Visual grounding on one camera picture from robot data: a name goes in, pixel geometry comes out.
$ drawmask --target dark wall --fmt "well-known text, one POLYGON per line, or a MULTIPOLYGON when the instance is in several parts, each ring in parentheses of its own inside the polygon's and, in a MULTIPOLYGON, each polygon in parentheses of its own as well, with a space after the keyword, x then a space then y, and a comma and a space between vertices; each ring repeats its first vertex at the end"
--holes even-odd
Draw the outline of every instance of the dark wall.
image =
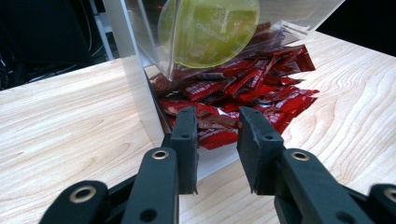
POLYGON ((395 26, 396 0, 346 0, 318 31, 396 56, 395 26))
POLYGON ((91 65, 101 45, 88 0, 0 0, 0 90, 91 65))

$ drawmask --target cable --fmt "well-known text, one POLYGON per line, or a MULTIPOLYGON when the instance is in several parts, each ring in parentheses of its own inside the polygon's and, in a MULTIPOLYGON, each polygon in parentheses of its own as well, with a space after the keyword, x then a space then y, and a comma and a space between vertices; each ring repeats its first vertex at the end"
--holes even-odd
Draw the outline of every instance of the cable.
POLYGON ((91 55, 91 57, 92 57, 92 56, 95 56, 95 54, 97 54, 97 53, 103 48, 103 46, 104 46, 104 45, 102 45, 95 53, 93 53, 93 54, 91 55))
MULTIPOLYGON (((11 62, 14 61, 14 54, 10 49, 8 49, 11 53, 11 62)), ((9 70, 7 63, 3 60, 3 55, 0 52, 0 91, 8 88, 9 84, 9 75, 12 74, 12 70, 9 70)))
POLYGON ((81 0, 79 0, 79 2, 81 3, 82 10, 84 11, 85 20, 87 21, 87 25, 88 25, 88 33, 90 34, 90 47, 88 48, 88 50, 91 50, 91 48, 92 48, 92 33, 91 33, 91 26, 90 26, 90 21, 88 20, 87 11, 85 10, 84 4, 82 3, 82 1, 81 1, 81 0))
POLYGON ((73 64, 73 65, 71 65, 71 66, 69 66, 69 67, 64 68, 63 70, 59 70, 59 71, 56 71, 56 72, 47 73, 47 74, 42 75, 42 76, 40 76, 40 77, 34 77, 34 78, 30 79, 30 80, 28 81, 28 83, 36 82, 36 81, 39 81, 39 80, 42 80, 42 79, 48 78, 48 77, 56 77, 56 76, 58 76, 58 75, 61 75, 61 74, 64 73, 64 72, 68 72, 69 70, 73 69, 73 68, 76 67, 76 66, 77 66, 76 64, 73 64))

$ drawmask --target metal screw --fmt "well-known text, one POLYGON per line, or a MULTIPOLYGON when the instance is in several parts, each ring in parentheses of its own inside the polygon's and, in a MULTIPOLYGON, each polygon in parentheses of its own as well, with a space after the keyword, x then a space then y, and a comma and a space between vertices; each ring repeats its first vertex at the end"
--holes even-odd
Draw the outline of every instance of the metal screw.
POLYGON ((384 194, 387 198, 396 203, 396 189, 385 189, 384 194))
POLYGON ((83 186, 75 189, 72 194, 70 194, 70 202, 72 203, 85 203, 89 199, 93 198, 96 194, 96 188, 93 186, 83 186))
POLYGON ((309 161, 309 156, 303 152, 293 151, 291 156, 298 161, 309 161))
POLYGON ((154 158, 155 160, 163 160, 168 156, 169 156, 169 152, 165 150, 158 150, 151 154, 151 157, 154 158))

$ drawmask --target clear plastic container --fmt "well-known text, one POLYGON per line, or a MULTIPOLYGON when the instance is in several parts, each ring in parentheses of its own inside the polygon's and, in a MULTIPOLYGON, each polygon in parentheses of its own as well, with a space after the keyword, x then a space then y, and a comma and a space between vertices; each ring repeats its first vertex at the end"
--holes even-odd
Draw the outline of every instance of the clear plastic container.
POLYGON ((305 38, 343 0, 127 0, 139 48, 169 79, 305 38))

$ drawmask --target light wood surface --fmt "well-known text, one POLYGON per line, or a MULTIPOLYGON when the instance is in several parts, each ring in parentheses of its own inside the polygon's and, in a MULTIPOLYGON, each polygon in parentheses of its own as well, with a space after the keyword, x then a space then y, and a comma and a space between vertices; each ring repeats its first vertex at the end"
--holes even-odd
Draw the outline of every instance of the light wood surface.
MULTIPOLYGON (((314 32, 317 71, 296 75, 318 100, 284 132, 342 184, 396 184, 396 59, 314 32)), ((153 144, 120 61, 0 91, 0 223, 37 223, 68 186, 110 187, 137 172, 153 144)), ((180 223, 277 223, 272 197, 250 194, 240 161, 180 196, 180 223)))

